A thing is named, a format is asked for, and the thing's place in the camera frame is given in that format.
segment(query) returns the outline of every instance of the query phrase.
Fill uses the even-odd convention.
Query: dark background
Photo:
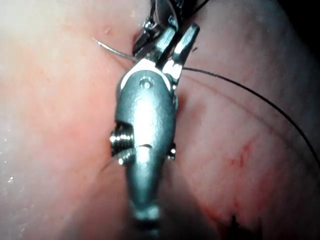
[[[320,8],[316,0],[278,0],[301,40],[320,60]]]

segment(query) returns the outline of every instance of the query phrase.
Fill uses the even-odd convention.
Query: blood
[[[243,168],[245,166],[245,161],[247,162],[248,159],[251,156],[251,150],[252,150],[252,144],[254,143],[254,141],[256,141],[258,138],[258,136],[254,136],[252,138],[250,138],[246,144],[242,147],[242,150],[240,152],[239,155],[239,166],[240,168]]]

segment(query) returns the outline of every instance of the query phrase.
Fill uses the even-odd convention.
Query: moist tissue surface
[[[99,172],[116,84],[131,63],[92,37],[131,53],[148,12],[147,0],[0,0],[2,240],[117,239],[129,228],[124,169]],[[318,64],[280,7],[209,1],[194,21],[201,31],[186,66],[279,105],[319,155]],[[199,73],[183,73],[178,96],[176,163],[208,226],[198,231],[223,239],[236,225],[263,239],[319,239],[320,170],[283,116]]]

